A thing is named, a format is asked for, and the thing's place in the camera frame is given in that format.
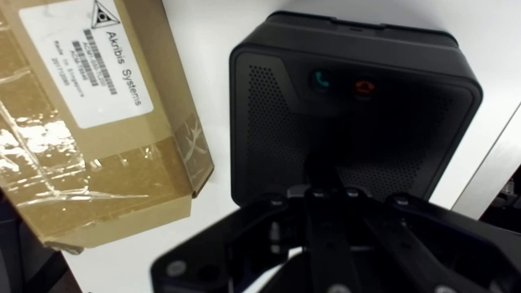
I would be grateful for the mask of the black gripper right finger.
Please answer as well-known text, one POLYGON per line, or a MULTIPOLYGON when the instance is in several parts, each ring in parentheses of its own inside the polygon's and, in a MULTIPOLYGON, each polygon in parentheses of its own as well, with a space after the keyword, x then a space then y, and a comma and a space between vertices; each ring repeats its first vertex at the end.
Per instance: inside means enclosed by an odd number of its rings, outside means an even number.
POLYGON ((519 234, 392 193, 334 188, 342 240, 369 293, 521 293, 519 234))

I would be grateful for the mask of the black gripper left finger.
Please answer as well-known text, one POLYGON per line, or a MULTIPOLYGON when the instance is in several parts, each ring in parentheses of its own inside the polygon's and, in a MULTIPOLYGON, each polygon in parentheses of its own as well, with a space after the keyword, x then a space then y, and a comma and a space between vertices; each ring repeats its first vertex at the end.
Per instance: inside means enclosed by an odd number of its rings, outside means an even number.
POLYGON ((324 200, 324 188, 303 185, 247 201, 161 253, 150 268, 153 293, 244 293, 275 266, 265 293, 325 293, 324 200))

